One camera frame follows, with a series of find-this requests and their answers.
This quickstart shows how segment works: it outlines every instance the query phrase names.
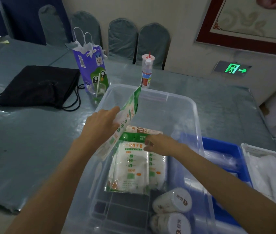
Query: plastic table cover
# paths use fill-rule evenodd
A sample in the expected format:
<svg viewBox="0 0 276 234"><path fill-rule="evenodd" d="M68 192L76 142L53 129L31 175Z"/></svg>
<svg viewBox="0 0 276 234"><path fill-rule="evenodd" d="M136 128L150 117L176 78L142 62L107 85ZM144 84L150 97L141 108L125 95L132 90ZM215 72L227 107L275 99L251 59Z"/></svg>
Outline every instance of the plastic table cover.
<svg viewBox="0 0 276 234"><path fill-rule="evenodd" d="M0 51L0 93L26 65L77 68L72 52L65 53L11 40ZM110 60L105 65L112 84L140 84L140 66ZM248 89L163 70L153 70L150 88L192 98L198 107L202 136L276 151L276 140ZM74 112L49 107L0 108L0 206L12 212L21 210L81 133L97 105L84 90L79 92L82 104ZM75 98L71 95L66 105ZM87 167L92 170L92 160Z"/></svg>

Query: black drawstring bag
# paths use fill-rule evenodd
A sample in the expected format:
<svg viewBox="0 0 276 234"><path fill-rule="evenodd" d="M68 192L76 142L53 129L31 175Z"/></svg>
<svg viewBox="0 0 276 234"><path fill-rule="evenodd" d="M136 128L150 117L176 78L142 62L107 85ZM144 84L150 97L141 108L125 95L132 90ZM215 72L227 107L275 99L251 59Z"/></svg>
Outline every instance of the black drawstring bag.
<svg viewBox="0 0 276 234"><path fill-rule="evenodd" d="M78 90L84 88L83 84L78 86L79 76L78 69L28 65L0 94L0 106L51 106L66 111L75 111L81 105ZM63 107L73 91L77 97L76 101L70 106ZM77 108L67 109L78 101Z"/></svg>

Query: hand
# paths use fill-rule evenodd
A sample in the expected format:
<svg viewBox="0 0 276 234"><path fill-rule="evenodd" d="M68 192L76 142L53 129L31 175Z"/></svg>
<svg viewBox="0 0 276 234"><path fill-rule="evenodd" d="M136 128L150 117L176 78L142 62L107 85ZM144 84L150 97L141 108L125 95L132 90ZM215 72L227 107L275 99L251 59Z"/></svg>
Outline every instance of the hand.
<svg viewBox="0 0 276 234"><path fill-rule="evenodd" d="M182 146L173 138L163 134L149 135L144 143L147 145L144 148L145 151L154 152L162 156L174 156L179 147Z"/></svg>
<svg viewBox="0 0 276 234"><path fill-rule="evenodd" d="M92 148L95 152L120 126L118 123L113 123L119 111L119 107L114 107L111 110L100 110L88 117L81 135L74 141L75 146Z"/></svg>

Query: framed picture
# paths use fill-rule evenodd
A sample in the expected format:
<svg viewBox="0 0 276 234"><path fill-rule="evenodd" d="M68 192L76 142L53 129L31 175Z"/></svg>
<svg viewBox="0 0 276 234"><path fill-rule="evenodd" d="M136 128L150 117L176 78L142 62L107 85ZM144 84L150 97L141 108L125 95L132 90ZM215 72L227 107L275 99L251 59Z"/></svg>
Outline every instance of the framed picture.
<svg viewBox="0 0 276 234"><path fill-rule="evenodd" d="M276 0L211 0L196 42L276 55Z"/></svg>

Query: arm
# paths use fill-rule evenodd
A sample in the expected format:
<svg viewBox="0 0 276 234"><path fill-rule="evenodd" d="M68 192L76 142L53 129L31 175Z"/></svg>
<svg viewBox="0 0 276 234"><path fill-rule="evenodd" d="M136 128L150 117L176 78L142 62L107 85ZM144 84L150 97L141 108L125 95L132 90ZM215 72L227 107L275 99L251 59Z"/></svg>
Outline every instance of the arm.
<svg viewBox="0 0 276 234"><path fill-rule="evenodd" d="M187 145L158 134L147 137L146 151L182 163L249 233L276 233L276 204Z"/></svg>
<svg viewBox="0 0 276 234"><path fill-rule="evenodd" d="M119 127L113 120L120 111L100 110L88 117L81 135L73 142L49 180L23 207L6 234L60 233L76 187L90 157Z"/></svg>

